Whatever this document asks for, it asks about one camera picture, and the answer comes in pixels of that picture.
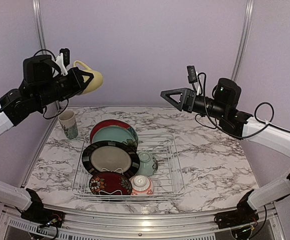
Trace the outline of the yellow mug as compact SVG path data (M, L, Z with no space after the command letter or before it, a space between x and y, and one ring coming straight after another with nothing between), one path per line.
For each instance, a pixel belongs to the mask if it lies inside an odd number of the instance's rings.
M100 72L91 69L84 62L82 62L80 60L76 60L73 62L73 67L78 67L83 72L86 72L86 73L93 75L93 79L88 84L88 86L82 91L81 95L93 92L103 84L103 80L104 80L103 75Z

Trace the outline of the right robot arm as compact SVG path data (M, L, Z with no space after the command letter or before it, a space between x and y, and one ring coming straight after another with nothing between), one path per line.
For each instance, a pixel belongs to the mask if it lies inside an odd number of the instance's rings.
M189 88L164 90L160 95L179 111L195 112L209 120L217 119L219 123L214 126L233 138L260 144L290 158L290 131L272 125L271 121L262 122L255 114L238 111L240 94L241 88L235 82L220 78L212 98L204 93L197 95ZM243 224L258 208L288 195L290 172L246 193L238 202L232 219Z

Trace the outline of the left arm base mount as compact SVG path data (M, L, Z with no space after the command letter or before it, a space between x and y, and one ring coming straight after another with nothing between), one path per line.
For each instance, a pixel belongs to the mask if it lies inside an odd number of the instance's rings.
M27 210L21 213L21 218L31 222L38 223L40 225L45 225L51 220L56 219L57 221L54 225L58 228L62 226L64 216L65 214L62 211L47 208L38 210L36 212Z

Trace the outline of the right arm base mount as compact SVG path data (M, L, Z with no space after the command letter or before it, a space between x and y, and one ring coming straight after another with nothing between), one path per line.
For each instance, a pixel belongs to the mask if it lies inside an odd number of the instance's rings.
M245 225L258 220L259 216L256 211L238 209L218 212L214 217L214 222L218 225L219 229Z

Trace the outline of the floral ceramic tumbler cup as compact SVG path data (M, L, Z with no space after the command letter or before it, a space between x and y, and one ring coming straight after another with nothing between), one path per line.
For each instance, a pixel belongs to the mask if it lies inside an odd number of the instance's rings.
M78 136L79 131L76 123L76 117L73 110L65 110L58 116L58 121L63 132L68 139L74 139Z

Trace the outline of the red plate with teal flower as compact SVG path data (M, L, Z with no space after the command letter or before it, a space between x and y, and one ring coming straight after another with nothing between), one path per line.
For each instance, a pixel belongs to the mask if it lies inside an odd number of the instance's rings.
M108 126L119 126L119 127L123 127L125 129L127 128L130 128L131 126L124 122L124 121L121 121L121 120L117 120L117 119L107 119L107 120L103 120L99 123L97 123L91 130L90 132L90 142L91 142L91 138L94 136L94 134L104 128L104 127L108 127Z

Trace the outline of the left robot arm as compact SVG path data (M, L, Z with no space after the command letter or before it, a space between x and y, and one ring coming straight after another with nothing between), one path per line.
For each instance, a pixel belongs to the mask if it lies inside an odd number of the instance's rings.
M20 87L0 98L0 136L30 114L43 113L51 103L92 91L95 74L78 67L66 69L68 64L68 57L62 53L56 60L48 54L24 60L24 79ZM0 202L18 208L23 216L32 217L38 223L48 218L48 212L34 190L0 181Z

